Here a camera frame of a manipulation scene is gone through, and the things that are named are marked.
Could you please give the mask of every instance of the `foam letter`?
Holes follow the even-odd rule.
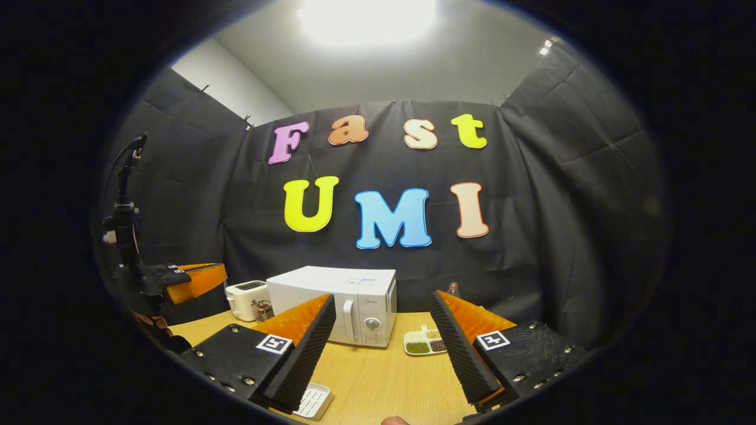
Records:
[[[478,193],[483,189],[480,183],[457,183],[451,186],[451,193],[457,195],[460,203],[459,237],[479,237],[488,233],[488,226],[483,222],[480,212]]]
[[[427,119],[408,119],[404,123],[407,135],[404,143],[413,149],[433,149],[438,144],[438,138],[433,134],[435,127]]]
[[[310,125],[306,121],[275,129],[273,132],[276,134],[276,141],[273,143],[273,154],[268,163],[278,164],[290,160],[291,154],[288,152],[288,147],[295,150],[299,146],[299,136],[309,129]]]
[[[286,224],[296,231],[319,231],[326,227],[333,211],[333,186],[339,183],[339,178],[332,175],[315,180],[315,186],[321,189],[318,202],[318,213],[312,217],[302,214],[302,201],[305,189],[310,185],[307,180],[292,180],[283,185],[286,192],[286,203],[283,205],[283,219]]]
[[[454,118],[451,120],[451,123],[459,129],[460,141],[465,146],[480,149],[488,143],[485,137],[478,137],[478,133],[476,132],[476,129],[483,128],[483,122],[474,119],[469,113]]]
[[[357,248],[374,250],[380,247],[380,240],[375,235],[376,227],[386,245],[393,247],[399,229],[404,226],[404,235],[399,243],[403,247],[424,247],[430,245],[431,238],[425,227],[425,189],[407,189],[399,197],[396,209],[392,212],[381,194],[376,191],[360,192],[355,201],[362,210],[362,236],[357,241]]]
[[[350,141],[356,143],[367,138],[365,118],[359,115],[349,115],[339,118],[331,126],[334,130],[328,136],[331,144],[345,144]]]

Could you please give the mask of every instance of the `white toaster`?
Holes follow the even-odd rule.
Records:
[[[249,281],[226,287],[226,300],[234,316],[243,321],[266,321],[273,317],[268,285]]]

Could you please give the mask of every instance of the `white tray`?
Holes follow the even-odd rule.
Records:
[[[401,346],[404,348],[404,352],[406,352],[408,355],[431,355],[431,354],[439,354],[441,352],[446,352],[446,350],[442,351],[433,351],[430,346],[431,341],[441,341],[441,336],[437,338],[428,338],[429,332],[438,332],[438,329],[428,329],[426,325],[423,325],[420,327],[420,330],[414,330],[412,332],[407,332],[404,334],[404,339],[401,342]],[[420,352],[420,353],[413,353],[407,351],[407,344],[408,343],[424,343],[428,346],[428,352]]]
[[[310,382],[299,403],[299,409],[294,411],[294,414],[309,420],[320,420],[331,400],[333,400],[333,394],[330,388]]]

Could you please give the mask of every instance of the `microwave door handle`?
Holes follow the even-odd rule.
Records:
[[[352,326],[352,304],[353,302],[350,299],[344,302],[344,325],[346,326],[347,336],[356,341],[357,338],[355,337],[355,328]]]

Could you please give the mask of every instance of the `letter m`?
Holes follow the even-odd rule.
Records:
[[[376,191],[356,194],[355,201],[360,204],[362,210],[362,236],[357,241],[357,248],[374,250],[380,247],[380,239],[375,234],[376,228],[386,245],[393,247],[402,226],[404,226],[404,234],[399,243],[403,247],[430,245],[431,238],[425,226],[426,199],[428,199],[427,190],[407,189],[399,197],[396,209],[391,211],[381,194]]]

